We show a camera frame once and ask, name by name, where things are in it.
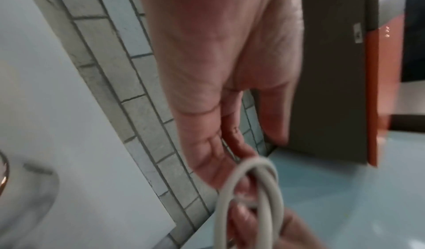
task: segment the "metal object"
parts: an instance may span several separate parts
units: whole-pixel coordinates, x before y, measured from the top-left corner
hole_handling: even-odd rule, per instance
[[[59,177],[50,168],[0,151],[0,248],[8,249],[50,210]]]

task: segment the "cable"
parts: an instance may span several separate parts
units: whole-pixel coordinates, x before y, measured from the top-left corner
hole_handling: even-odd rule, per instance
[[[239,180],[247,174],[257,180],[258,232],[255,249],[272,249],[279,238],[283,223],[283,197],[278,186],[278,175],[273,163],[264,157],[243,160],[224,184],[216,205],[213,249],[227,248],[227,215],[233,192]]]

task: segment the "tiled wall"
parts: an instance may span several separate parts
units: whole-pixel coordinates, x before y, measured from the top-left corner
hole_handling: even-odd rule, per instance
[[[34,0],[176,228],[157,248],[180,247],[213,213],[217,192],[188,168],[158,80],[139,0]],[[254,100],[240,129],[266,154]]]

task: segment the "white table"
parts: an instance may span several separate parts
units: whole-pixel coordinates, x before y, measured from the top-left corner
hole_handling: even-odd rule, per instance
[[[425,249],[425,134],[391,132],[377,169],[283,149],[269,158],[285,204],[330,248]],[[182,249],[212,246],[213,221]]]

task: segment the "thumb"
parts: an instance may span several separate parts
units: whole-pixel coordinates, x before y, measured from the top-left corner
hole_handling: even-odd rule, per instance
[[[289,138],[292,101],[298,79],[259,91],[259,120],[266,135],[278,145]]]

